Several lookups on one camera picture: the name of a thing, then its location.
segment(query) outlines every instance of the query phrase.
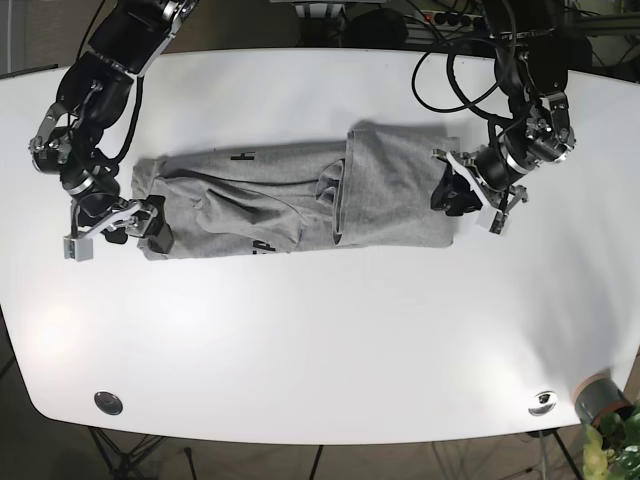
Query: green plant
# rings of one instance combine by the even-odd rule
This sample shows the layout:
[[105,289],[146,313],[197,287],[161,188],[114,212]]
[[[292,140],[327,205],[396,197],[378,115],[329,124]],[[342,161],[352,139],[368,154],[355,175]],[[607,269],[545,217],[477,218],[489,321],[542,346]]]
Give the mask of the green plant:
[[586,428],[585,480],[640,479],[640,406],[627,420],[611,412],[602,417],[600,431]]

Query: plant pot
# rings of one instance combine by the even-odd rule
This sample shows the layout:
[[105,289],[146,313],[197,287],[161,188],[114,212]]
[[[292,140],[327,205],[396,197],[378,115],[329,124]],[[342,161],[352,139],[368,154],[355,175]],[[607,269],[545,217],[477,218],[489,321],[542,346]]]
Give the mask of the plant pot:
[[603,415],[617,412],[623,419],[629,418],[633,405],[610,378],[594,375],[576,389],[573,404],[582,423],[598,428]]

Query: potted plant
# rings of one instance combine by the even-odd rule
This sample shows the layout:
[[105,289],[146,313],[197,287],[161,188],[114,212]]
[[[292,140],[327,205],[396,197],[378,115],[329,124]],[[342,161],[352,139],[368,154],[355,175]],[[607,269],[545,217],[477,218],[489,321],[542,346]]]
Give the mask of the potted plant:
[[603,375],[584,382],[574,404],[587,429],[585,480],[640,479],[640,406]]

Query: power strip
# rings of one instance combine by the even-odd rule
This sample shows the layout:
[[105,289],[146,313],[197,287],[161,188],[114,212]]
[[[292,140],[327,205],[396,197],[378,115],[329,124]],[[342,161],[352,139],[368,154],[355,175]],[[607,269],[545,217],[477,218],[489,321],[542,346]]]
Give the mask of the power strip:
[[423,18],[416,13],[414,18],[417,20],[433,23],[438,30],[444,32],[477,32],[486,31],[487,24],[482,15],[447,13],[437,10],[421,10]]

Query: metal hole grommet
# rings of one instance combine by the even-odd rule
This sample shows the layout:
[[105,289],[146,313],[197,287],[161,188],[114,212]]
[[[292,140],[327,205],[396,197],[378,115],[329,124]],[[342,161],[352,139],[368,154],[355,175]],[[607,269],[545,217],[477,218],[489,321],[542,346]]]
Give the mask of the metal hole grommet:
[[107,415],[120,415],[122,413],[122,402],[113,393],[98,392],[93,400],[97,407]]
[[542,392],[533,397],[529,413],[534,417],[541,417],[549,413],[558,403],[558,396],[554,392]]

